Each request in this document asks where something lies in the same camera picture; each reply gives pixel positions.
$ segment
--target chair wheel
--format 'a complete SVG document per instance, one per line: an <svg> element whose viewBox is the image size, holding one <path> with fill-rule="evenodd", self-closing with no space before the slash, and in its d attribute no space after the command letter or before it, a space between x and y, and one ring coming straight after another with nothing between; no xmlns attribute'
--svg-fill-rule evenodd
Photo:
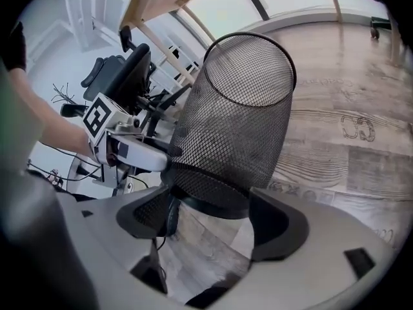
<svg viewBox="0 0 413 310"><path fill-rule="evenodd" d="M372 35L372 38L374 38L374 39L379 39L380 38L380 32L376 28L370 28L370 34Z"/></svg>

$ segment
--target white wall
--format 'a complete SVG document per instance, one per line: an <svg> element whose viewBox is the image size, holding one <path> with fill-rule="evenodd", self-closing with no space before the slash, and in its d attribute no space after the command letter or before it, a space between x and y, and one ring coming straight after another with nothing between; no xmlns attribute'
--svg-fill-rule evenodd
<svg viewBox="0 0 413 310"><path fill-rule="evenodd" d="M26 44L30 46L36 37L58 19L69 22L65 0L33 0L20 17L25 29Z"/></svg>
<svg viewBox="0 0 413 310"><path fill-rule="evenodd" d="M123 5L123 0L106 0L105 24L115 32L119 31Z"/></svg>

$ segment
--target wooden desk leg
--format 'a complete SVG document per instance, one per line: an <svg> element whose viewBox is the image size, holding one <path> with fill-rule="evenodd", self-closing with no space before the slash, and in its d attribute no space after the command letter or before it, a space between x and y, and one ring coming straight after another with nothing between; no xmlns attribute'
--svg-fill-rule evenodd
<svg viewBox="0 0 413 310"><path fill-rule="evenodd" d="M388 14L388 19L390 20L390 25L392 27L392 56L390 62L393 65L399 65L399 56L400 56L400 33L398 29L398 24L394 18Z"/></svg>
<svg viewBox="0 0 413 310"><path fill-rule="evenodd" d="M194 77L191 76L191 74L188 72L186 68L184 68L182 65L179 64L178 59L173 55L173 53L166 47L164 44L162 44L162 41L153 33L149 27L147 27L144 22L139 22L137 23L137 28L140 29L146 35L151 42L153 42L161 51L166 55L166 58L168 59L168 62L176 69L178 70L181 75L184 75L188 81L191 83L191 85L194 84L195 79Z"/></svg>

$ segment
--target black mesh trash can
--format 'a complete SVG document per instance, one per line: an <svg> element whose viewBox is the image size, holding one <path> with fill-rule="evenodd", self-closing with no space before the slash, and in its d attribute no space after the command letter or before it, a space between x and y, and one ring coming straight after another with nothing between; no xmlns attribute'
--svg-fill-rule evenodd
<svg viewBox="0 0 413 310"><path fill-rule="evenodd" d="M213 43L170 142L171 193L205 214L247 217L248 190L274 173L295 85L274 40L238 32Z"/></svg>

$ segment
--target desk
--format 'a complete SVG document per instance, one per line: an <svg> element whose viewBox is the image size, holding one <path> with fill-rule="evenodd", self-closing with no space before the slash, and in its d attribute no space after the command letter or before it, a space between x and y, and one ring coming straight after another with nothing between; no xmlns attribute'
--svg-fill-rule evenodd
<svg viewBox="0 0 413 310"><path fill-rule="evenodd" d="M168 47L162 44L162 41L145 25L145 21L180 8L184 8L188 12L189 9L185 6L188 2L189 0L130 0L122 18L121 28L128 25L131 28L137 27L140 29L165 54L168 62L193 84L195 79L184 66L179 64ZM203 30L206 29L198 18L195 18L195 21ZM207 29L205 31L214 40L212 34Z"/></svg>

